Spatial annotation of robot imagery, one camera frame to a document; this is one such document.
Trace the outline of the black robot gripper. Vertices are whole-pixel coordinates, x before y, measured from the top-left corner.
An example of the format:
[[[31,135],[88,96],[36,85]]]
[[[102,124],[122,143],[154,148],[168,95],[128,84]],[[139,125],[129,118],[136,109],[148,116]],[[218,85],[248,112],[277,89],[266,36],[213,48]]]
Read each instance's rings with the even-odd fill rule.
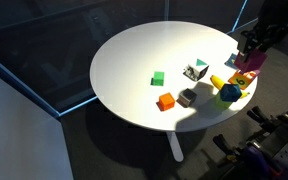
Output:
[[[237,49],[248,54],[258,48],[265,53],[288,33],[288,0],[264,0],[257,23],[252,30],[243,31]]]

